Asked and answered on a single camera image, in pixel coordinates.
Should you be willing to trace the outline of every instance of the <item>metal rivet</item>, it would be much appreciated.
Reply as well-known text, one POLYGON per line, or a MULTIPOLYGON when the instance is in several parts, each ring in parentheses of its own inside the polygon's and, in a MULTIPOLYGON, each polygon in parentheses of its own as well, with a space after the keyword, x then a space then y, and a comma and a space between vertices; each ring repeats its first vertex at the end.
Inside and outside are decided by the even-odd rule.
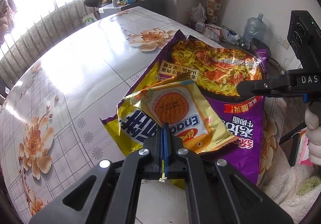
POLYGON ((224 159, 218 159, 218 160, 216 161, 216 164, 217 164, 218 166, 224 167, 224 166, 227 165, 227 161, 224 160, 224 159))
POLYGON ((180 148, 177 152, 180 155, 186 155, 188 153, 188 150, 185 148, 180 148))
POLYGON ((108 168, 110 166, 110 161, 102 160, 101 162, 99 162, 99 166, 100 168, 108 168))
POLYGON ((149 154, 149 150, 148 149, 145 149, 145 148, 142 148, 138 151, 139 155, 147 155, 149 154))

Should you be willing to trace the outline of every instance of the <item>snack packet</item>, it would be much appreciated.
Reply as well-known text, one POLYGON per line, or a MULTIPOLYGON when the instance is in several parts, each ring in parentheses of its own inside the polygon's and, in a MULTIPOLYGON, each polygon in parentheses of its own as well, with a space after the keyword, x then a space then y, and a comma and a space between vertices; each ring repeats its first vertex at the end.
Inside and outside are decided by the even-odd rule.
POLYGON ((168 123, 171 134, 196 153, 214 151, 238 139, 226 129, 189 73, 173 76, 123 100, 161 127, 168 123))
MULTIPOLYGON (((243 98, 236 91, 236 85, 242 80, 265 78, 266 50, 255 51, 214 48, 196 38, 186 38, 179 30, 126 95, 189 72, 227 129, 239 137, 218 151, 202 153, 202 157, 210 161, 224 158, 256 184, 264 97, 243 98)), ((156 134, 157 128, 151 118, 124 101, 118 104, 115 116, 102 122, 124 155, 140 149, 144 139, 156 134)))

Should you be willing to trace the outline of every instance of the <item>red banner label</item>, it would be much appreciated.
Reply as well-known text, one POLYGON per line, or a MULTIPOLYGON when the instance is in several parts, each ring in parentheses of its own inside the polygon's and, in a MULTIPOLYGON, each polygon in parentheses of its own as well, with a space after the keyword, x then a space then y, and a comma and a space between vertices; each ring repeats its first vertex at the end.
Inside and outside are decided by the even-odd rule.
POLYGON ((242 113, 249 111, 254 105, 257 104, 257 102, 262 98, 262 96, 256 96, 252 99, 243 102, 243 103, 237 103, 237 104, 224 104, 225 110, 224 112, 228 113, 242 113))

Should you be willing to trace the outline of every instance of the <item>bowl of noodles picture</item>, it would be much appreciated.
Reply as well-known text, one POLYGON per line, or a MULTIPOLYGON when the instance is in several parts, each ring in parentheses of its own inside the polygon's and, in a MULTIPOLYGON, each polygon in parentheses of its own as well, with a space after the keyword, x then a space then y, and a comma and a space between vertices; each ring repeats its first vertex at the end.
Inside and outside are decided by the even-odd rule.
POLYGON ((202 94, 224 102, 241 103, 236 86, 243 80, 264 78, 261 60, 244 50, 214 48, 206 43, 187 39, 170 46, 171 62, 199 70, 196 84, 202 94))

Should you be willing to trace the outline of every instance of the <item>white bottle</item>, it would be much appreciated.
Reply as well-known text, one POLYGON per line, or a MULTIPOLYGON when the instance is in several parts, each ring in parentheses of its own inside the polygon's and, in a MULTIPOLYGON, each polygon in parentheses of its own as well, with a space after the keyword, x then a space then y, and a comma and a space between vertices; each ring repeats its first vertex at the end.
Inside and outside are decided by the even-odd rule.
POLYGON ((117 0, 111 0, 113 2, 113 7, 117 7, 118 4, 117 4, 117 0))

